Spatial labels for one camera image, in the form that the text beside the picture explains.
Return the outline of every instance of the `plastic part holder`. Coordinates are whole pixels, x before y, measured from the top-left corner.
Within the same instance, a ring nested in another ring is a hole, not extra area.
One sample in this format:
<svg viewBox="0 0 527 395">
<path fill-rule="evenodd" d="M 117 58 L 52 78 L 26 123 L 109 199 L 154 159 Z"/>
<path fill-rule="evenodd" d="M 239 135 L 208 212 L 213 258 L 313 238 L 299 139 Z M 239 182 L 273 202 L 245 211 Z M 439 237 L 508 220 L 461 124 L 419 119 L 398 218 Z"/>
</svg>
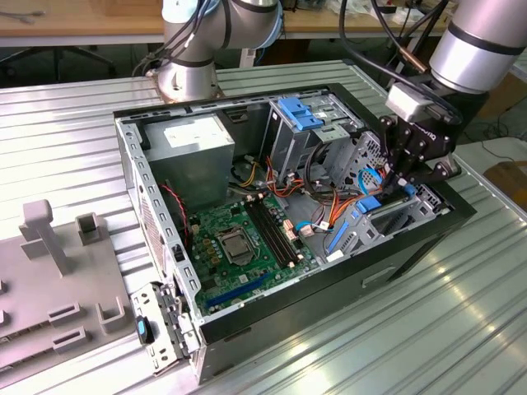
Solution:
<svg viewBox="0 0 527 395">
<path fill-rule="evenodd" d="M 22 236 L 0 240 L 0 388 L 135 327 L 104 219 L 52 220 L 47 201 L 27 203 Z"/>
</svg>

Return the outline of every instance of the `ram slot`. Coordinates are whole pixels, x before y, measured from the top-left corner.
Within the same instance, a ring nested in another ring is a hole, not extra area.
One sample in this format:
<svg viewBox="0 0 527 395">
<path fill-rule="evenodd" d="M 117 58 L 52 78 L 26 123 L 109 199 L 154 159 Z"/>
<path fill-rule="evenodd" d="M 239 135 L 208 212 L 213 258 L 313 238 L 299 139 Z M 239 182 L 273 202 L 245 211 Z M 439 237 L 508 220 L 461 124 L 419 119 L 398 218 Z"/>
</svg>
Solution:
<svg viewBox="0 0 527 395">
<path fill-rule="evenodd" d="M 274 223 L 266 206 L 261 201 L 249 202 L 245 204 L 245 210 L 258 232 L 262 235 L 263 241 L 271 249 L 278 266 L 284 268 L 288 267 L 289 263 L 298 263 L 295 251 Z"/>
</svg>

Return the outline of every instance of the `wire bundle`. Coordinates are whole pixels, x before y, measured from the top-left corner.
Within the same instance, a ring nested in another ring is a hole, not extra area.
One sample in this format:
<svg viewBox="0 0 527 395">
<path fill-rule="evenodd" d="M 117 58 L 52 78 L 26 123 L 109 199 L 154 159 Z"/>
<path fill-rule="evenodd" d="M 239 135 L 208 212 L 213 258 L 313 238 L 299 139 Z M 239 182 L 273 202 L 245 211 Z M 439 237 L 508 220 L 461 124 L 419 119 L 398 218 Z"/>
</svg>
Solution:
<svg viewBox="0 0 527 395">
<path fill-rule="evenodd" d="M 250 171 L 250 176 L 244 183 L 240 184 L 242 188 L 250 186 L 254 182 L 254 177 L 256 175 L 256 162 L 253 163 L 253 168 Z"/>
<path fill-rule="evenodd" d="M 267 182 L 268 188 L 279 198 L 287 198 L 288 196 L 291 196 L 291 194 L 296 190 L 304 187 L 304 181 L 301 179 L 293 179 L 291 185 L 287 185 L 285 188 L 277 188 L 277 183 L 273 173 L 273 166 L 271 165 L 271 159 L 267 157 L 265 162 L 267 164 L 267 177 L 265 180 Z"/>
<path fill-rule="evenodd" d="M 184 227 L 184 245 L 189 246 L 189 222 L 187 220 L 187 214 L 185 213 L 183 201 L 168 185 L 160 184 L 161 188 L 165 189 L 173 198 L 177 201 L 181 211 L 181 220 L 183 221 Z"/>
</svg>

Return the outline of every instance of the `red cable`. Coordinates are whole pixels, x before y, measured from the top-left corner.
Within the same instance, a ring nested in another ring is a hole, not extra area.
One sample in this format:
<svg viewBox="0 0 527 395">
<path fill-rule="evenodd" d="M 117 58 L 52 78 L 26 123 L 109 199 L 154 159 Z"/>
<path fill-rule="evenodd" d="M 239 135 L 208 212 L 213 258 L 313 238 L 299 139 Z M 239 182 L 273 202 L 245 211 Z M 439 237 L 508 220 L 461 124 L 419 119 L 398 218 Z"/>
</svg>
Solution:
<svg viewBox="0 0 527 395">
<path fill-rule="evenodd" d="M 172 189 L 170 189 L 167 185 L 160 184 L 159 186 L 165 189 L 170 195 L 172 195 L 172 197 L 180 205 L 181 216 L 183 217 L 184 243 L 188 247 L 187 242 L 189 240 L 189 230 L 187 229 L 187 215 L 184 213 L 183 202 L 181 202 L 180 197 Z"/>
</svg>

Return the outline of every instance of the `floor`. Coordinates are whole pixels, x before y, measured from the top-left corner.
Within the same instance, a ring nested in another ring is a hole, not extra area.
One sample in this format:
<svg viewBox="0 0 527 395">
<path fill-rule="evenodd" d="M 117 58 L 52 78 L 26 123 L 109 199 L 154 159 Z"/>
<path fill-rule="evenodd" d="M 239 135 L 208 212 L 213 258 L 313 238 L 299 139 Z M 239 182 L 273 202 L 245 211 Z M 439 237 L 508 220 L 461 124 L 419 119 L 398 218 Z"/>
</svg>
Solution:
<svg viewBox="0 0 527 395">
<path fill-rule="evenodd" d="M 360 39 L 353 44 L 365 53 L 368 57 L 385 63 L 390 56 L 390 51 L 386 46 L 385 39 Z M 0 49 L 0 58 L 15 53 L 22 49 Z M 145 44 L 134 45 L 101 45 L 96 47 L 96 52 L 105 58 L 112 60 L 115 64 L 116 75 L 114 77 L 130 77 L 134 66 L 147 53 Z M 310 43 L 306 57 L 307 62 L 317 62 L 322 60 L 334 60 L 349 58 L 339 40 L 313 40 Z M 238 67 L 240 61 L 240 50 L 228 49 L 217 53 L 215 62 L 217 68 Z M 12 64 L 14 76 L 7 76 L 0 72 L 0 88 L 13 86 L 33 86 L 55 83 L 53 53 L 40 53 L 29 58 L 19 60 Z M 92 81 L 110 78 L 108 68 L 90 59 L 81 58 L 74 53 L 65 53 L 61 60 L 61 81 Z M 379 81 L 377 71 L 366 69 L 371 77 L 381 85 L 386 81 Z M 495 137 L 502 137 L 507 134 L 513 137 L 525 138 L 527 134 L 527 100 L 517 105 L 514 109 L 504 114 L 498 129 L 496 120 L 485 121 L 475 119 L 467 128 L 467 135 L 459 139 L 459 143 L 467 143 L 471 140 L 479 141 Z"/>
</svg>

